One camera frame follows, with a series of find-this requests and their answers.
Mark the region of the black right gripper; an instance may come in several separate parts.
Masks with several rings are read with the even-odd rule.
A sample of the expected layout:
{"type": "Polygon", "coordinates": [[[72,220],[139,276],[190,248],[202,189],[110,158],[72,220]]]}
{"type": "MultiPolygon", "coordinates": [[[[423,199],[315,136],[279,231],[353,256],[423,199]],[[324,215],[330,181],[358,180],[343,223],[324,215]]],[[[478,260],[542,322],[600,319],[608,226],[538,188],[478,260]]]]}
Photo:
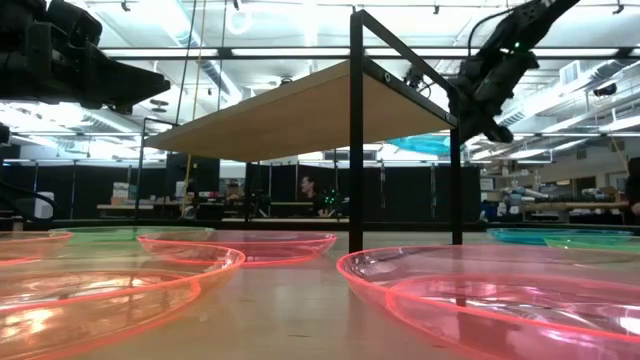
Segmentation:
{"type": "Polygon", "coordinates": [[[524,74],[539,67],[531,50],[481,48],[464,59],[458,73],[449,79],[452,86],[449,101],[452,114],[459,120],[460,142],[484,134],[494,143],[511,143],[513,133],[497,124],[502,106],[514,97],[514,88],[524,74]]]}

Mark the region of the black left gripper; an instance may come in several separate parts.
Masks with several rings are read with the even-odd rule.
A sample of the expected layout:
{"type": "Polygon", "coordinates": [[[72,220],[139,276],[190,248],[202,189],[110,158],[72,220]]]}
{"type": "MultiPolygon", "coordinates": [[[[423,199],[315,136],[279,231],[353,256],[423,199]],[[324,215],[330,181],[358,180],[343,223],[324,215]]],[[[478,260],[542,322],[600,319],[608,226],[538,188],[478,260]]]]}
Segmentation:
{"type": "Polygon", "coordinates": [[[1,99],[131,108],[170,89],[98,49],[102,24],[66,1],[1,2],[1,99]]]}

